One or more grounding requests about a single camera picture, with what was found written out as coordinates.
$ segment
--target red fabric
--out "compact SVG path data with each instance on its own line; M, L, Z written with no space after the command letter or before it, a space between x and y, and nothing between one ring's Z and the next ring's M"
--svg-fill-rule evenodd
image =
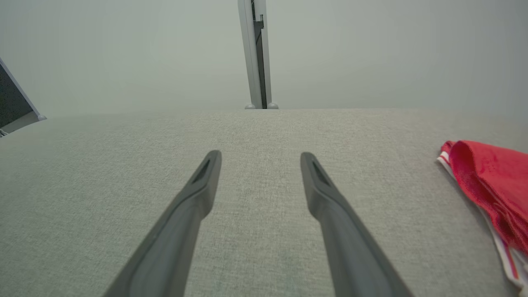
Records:
M474 141L447 141L442 151L467 197L505 242L528 255L528 154Z

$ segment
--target gray wall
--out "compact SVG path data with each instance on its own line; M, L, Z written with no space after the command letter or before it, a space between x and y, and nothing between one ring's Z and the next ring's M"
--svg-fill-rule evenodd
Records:
M236 0L0 1L0 28L47 118L250 102Z
M281 108L528 113L526 0L267 1Z

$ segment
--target white trim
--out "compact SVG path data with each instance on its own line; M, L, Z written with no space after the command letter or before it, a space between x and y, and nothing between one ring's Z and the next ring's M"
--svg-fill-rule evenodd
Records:
M440 157L436 158L440 164L444 166L444 168L449 172L449 174L455 179L455 175L453 174L453 171L449 164L444 160L449 160L449 154L447 152L441 152ZM493 226L491 219L489 218L488 214L479 206L477 206L478 210L484 217L484 220L486 221L486 224L488 225L489 231L492 234L493 242L495 243L495 247L497 248L497 252L499 254L499 257L501 258L502 267L504 270L504 273L506 274L506 277L519 289L521 289L521 292L519 293L519 296L521 297L528 297L528 272L525 268L525 265L523 265L523 260L526 260L525 258L521 259L518 255L518 251L510 248L509 246L505 245L503 240L501 239L500 235L495 230L495 227ZM513 265L515 265L515 270L517 270L518 279L516 279L513 276L512 267L510 265L510 260L508 259L508 255L506 253L506 250L510 252L510 255L512 257Z
M4 68L5 72L7 73L7 75L9 76L9 78L11 78L11 81L13 81L13 83L15 84L15 87L19 90L20 94L22 94L22 97L24 97L24 99L26 99L26 102L31 106L31 108L33 109L33 111L36 113L37 117L39 118L39 120L41 119L41 117L44 117L42 116L38 110L36 110L36 107L33 105L33 103L31 102L31 100L27 97L26 93L24 92L24 90L20 87L20 84L18 83L18 81L16 81L15 77L13 76L13 74L9 71L9 69L7 68L6 64L4 63L4 61L2 60L2 58L0 57L0 65L2 65L2 68Z
M449 154L447 154L446 152L441 152L440 156L446 158L447 162L449 162Z

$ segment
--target gray table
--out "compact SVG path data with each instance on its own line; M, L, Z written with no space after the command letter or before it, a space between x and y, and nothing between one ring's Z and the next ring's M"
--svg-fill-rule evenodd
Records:
M299 157L314 153L416 296L515 296L446 140L528 150L521 126L396 109L54 118L0 139L0 295L100 296L205 154L222 171L188 296L331 296Z

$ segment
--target white stripe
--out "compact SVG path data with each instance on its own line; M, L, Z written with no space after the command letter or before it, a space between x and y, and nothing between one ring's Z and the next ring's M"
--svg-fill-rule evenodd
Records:
M436 158L436 160L438 160L438 162L440 162L440 164L442 164L444 166L444 168L447 170L447 172L449 172L449 174L451 174L451 177L453 177L455 179L455 175L453 174L453 170L451 170L451 167L449 166L449 164L447 164L446 161L442 157L438 157L438 158Z
M447 152L441 152L440 156L446 158L447 162L449 162L449 154Z
M442 152L440 154L440 157L436 158L442 166L449 172L449 174L455 178L455 175L453 174L453 171L451 170L451 166L442 158L446 158L446 160L449 160L449 154L446 152ZM528 297L528 271L526 267L526 258L520 257L522 255L521 252L508 247L505 245L493 227L492 221L489 218L488 214L479 206L477 208L480 210L480 213L482 213L482 216L484 217L484 220L486 221L489 230L492 233L493 242L495 243L495 247L497 248L498 254L501 257L502 260L502 267L504 269L504 273L506 274L506 277L519 289L521 289L521 292L519 293L519 296L521 297ZM512 256L512 261L514 265L516 266L517 274L518 274L518 280L514 278L512 267L510 265L510 260L508 259L508 254L506 253L506 249L510 250L510 255Z

